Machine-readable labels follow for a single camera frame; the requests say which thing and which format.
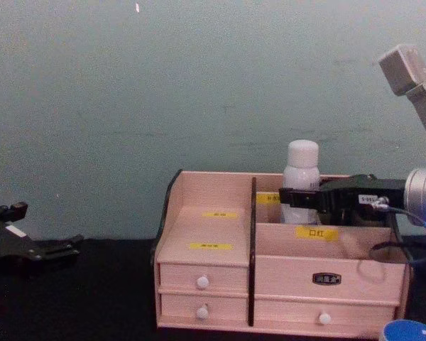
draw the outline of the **wooden organizer box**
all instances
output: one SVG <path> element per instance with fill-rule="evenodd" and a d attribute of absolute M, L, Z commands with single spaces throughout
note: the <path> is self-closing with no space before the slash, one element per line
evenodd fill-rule
<path fill-rule="evenodd" d="M 282 183 L 177 173 L 151 254 L 158 327 L 378 338 L 404 316 L 410 267 L 368 258 L 391 228 L 280 224 Z"/>

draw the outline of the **white knob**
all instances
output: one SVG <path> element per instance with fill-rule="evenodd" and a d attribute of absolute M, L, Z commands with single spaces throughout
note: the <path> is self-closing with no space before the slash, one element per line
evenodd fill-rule
<path fill-rule="evenodd" d="M 208 281 L 208 278 L 205 275 L 197 279 L 197 287 L 199 289 L 204 290 L 208 287 L 209 284 L 210 282 Z"/>
<path fill-rule="evenodd" d="M 322 313 L 319 316 L 319 322 L 323 325 L 328 325 L 332 321 L 332 317 L 327 313 Z"/>
<path fill-rule="evenodd" d="M 208 309 L 206 304 L 197 309 L 196 316 L 201 320 L 205 320 L 206 318 L 208 318 Z"/>

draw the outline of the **blue round object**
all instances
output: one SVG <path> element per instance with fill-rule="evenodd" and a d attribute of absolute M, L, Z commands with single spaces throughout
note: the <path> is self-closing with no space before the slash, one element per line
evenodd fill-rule
<path fill-rule="evenodd" d="M 386 341 L 426 341 L 426 325 L 410 320 L 390 322 L 383 329 Z"/>

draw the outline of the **white sticker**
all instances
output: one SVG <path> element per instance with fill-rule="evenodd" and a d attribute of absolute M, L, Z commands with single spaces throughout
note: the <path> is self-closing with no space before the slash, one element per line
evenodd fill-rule
<path fill-rule="evenodd" d="M 368 194 L 360 194 L 358 196 L 358 202 L 360 204 L 372 204 L 374 201 L 377 201 L 378 196 L 377 195 L 368 195 Z"/>
<path fill-rule="evenodd" d="M 25 232 L 21 231 L 20 229 L 18 229 L 17 227 L 13 225 L 8 225 L 6 229 L 10 232 L 13 232 L 16 236 L 19 236 L 20 238 L 25 237 L 27 235 L 25 234 Z"/>

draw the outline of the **yellow label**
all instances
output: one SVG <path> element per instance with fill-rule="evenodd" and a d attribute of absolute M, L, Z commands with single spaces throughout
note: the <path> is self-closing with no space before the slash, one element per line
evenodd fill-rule
<path fill-rule="evenodd" d="M 190 249 L 203 249 L 203 250 L 232 250 L 232 244 L 213 244 L 213 243 L 191 243 Z"/>
<path fill-rule="evenodd" d="M 279 204 L 279 193 L 277 192 L 266 192 L 257 193 L 256 203 L 258 204 Z"/>
<path fill-rule="evenodd" d="M 322 229 L 321 227 L 297 226 L 295 228 L 295 236 L 297 238 L 334 242 L 339 238 L 339 231 L 335 229 Z"/>
<path fill-rule="evenodd" d="M 235 212 L 203 212 L 203 217 L 213 218 L 237 218 L 238 215 Z"/>

